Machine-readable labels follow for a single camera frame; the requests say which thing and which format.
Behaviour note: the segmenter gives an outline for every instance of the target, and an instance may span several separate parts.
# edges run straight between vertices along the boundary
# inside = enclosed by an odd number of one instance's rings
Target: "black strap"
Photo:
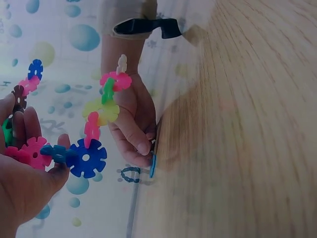
[[[171,39],[182,35],[179,30],[177,20],[173,18],[156,20],[135,18],[115,26],[114,31],[117,34],[134,35],[152,32],[158,27],[162,30],[163,39]]]

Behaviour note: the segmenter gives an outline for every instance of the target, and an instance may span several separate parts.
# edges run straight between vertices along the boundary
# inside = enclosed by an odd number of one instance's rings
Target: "child's hand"
[[[151,140],[156,136],[156,114],[153,100],[138,74],[131,75],[127,90],[115,93],[120,114],[110,131],[122,156],[129,162],[147,167],[151,164]]]
[[[0,124],[12,113],[14,96],[0,100]],[[21,148],[31,137],[41,136],[39,120],[34,108],[13,117],[14,146]],[[68,135],[61,135],[58,144],[68,148]],[[4,156],[5,142],[0,129],[0,222],[12,232],[19,225],[35,217],[67,181],[66,165],[56,164],[49,172],[36,170],[29,165]]]

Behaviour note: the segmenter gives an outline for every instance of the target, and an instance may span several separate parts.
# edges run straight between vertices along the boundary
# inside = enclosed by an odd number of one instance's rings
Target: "wooden floor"
[[[317,0],[210,1],[133,236],[316,238]]]

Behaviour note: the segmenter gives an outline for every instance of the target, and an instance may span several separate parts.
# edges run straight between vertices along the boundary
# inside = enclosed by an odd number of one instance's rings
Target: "sleeve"
[[[102,35],[122,39],[147,39],[151,32],[134,35],[118,34],[114,28],[131,19],[155,20],[157,0],[100,0],[98,30]]]

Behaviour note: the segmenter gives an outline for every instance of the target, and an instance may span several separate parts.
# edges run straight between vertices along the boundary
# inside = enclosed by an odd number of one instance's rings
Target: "white plastic piece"
[[[127,56],[121,55],[118,60],[118,67],[116,70],[117,75],[120,73],[125,73],[127,71]]]

